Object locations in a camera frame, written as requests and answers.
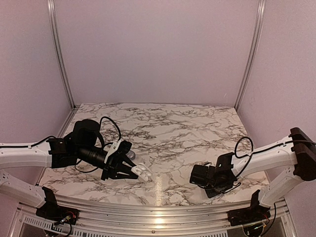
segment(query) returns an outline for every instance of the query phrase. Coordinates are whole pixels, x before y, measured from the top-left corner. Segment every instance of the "lavender wall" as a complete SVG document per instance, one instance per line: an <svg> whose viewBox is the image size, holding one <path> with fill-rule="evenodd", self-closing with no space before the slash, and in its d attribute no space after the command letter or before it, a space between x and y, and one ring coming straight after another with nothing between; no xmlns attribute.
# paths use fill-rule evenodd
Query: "lavender wall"
<svg viewBox="0 0 316 237"><path fill-rule="evenodd" d="M75 102L234 105L255 0L56 1Z"/></svg>
<svg viewBox="0 0 316 237"><path fill-rule="evenodd" d="M268 0L259 49L239 114L256 146L298 126L316 140L316 3ZM279 169L269 172L273 179ZM315 236L316 182L286 196L298 237Z"/></svg>
<svg viewBox="0 0 316 237"><path fill-rule="evenodd" d="M33 142L56 135L70 112L62 85L47 1L0 1L0 141ZM34 183L38 168L8 170ZM0 195L0 236L17 202Z"/></svg>

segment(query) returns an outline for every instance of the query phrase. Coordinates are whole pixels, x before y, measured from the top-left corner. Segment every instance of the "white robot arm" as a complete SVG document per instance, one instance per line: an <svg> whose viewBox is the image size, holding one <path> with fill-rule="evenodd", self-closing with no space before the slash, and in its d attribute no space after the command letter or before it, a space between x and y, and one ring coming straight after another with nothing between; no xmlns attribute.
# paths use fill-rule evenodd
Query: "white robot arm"
<svg viewBox="0 0 316 237"><path fill-rule="evenodd" d="M299 128L293 128L289 136L249 154L221 155L216 166L195 165L190 183L205 189L207 196L212 198L233 189L237 178L284 166L276 179L252 195L250 207L228 212L232 226L259 221L264 216L270 217L270 207L296 185L316 179L315 144Z"/></svg>
<svg viewBox="0 0 316 237"><path fill-rule="evenodd" d="M100 148L95 146L97 138L102 145ZM75 224L78 210L59 206L52 190L23 182L4 169L27 166L62 168L76 165L80 159L102 169L102 180L139 179L147 182L152 173L144 164L135 165L131 161L130 154L134 154L130 150L132 144L121 139L110 144L110 150L106 152L100 124L90 119L76 122L73 132L64 138L51 136L32 145L0 143L0 193L37 208L40 217L58 222L70 217L68 222Z"/></svg>

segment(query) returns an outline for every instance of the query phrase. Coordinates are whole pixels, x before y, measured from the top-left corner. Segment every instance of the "small white object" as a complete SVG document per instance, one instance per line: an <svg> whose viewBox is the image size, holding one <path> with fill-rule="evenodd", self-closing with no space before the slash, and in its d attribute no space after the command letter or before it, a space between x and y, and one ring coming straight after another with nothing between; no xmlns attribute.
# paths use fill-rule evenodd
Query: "small white object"
<svg viewBox="0 0 316 237"><path fill-rule="evenodd" d="M119 149L119 145L120 145L121 141L122 140L118 140L116 142L113 142L113 144L111 145L111 147L107 153L107 156L104 159L104 163L106 163L108 161L108 158L110 155L112 155L114 152L116 152Z"/></svg>
<svg viewBox="0 0 316 237"><path fill-rule="evenodd" d="M132 167L131 170L134 174L138 175L138 180L141 182L148 182L149 177L153 174L144 163L139 163L137 166Z"/></svg>

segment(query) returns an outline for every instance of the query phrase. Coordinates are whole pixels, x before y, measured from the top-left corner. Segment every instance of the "enclosure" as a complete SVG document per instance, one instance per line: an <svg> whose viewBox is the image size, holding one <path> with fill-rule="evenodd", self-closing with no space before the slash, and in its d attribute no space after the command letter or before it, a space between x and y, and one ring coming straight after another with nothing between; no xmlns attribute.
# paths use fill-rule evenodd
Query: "enclosure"
<svg viewBox="0 0 316 237"><path fill-rule="evenodd" d="M312 0L2 0L0 141L63 137L76 121L110 116L153 177L139 184L73 167L6 171L80 209L71 236L80 228L91 236L240 236L226 212L249 205L282 168L243 177L214 198L189 183L190 173L233 152L241 136L258 148L299 127L316 140L315 18ZM111 124L101 133L116 137ZM310 181L279 200L266 236L314 236L315 194ZM1 236L37 235L34 209L0 200Z"/></svg>

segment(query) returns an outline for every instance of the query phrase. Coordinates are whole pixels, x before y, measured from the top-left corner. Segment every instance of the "marble-patterned table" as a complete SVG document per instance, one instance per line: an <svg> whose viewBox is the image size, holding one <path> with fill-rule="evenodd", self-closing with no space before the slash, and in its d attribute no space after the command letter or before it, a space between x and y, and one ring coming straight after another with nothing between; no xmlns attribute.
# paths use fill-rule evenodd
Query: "marble-patterned table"
<svg viewBox="0 0 316 237"><path fill-rule="evenodd" d="M214 198L190 184L194 164L216 163L221 154L231 152L236 141L246 134L234 108L166 104L82 104L65 134L76 121L99 121L109 116L117 122L124 140L133 143L134 163L144 162L152 181L100 180L101 170L79 173L74 167L46 169L41 186L68 197L134 205L203 205L250 200L251 194L268 184L264 172L242 179L235 190ZM106 142L117 138L110 122L101 134ZM80 168L91 170L82 162Z"/></svg>

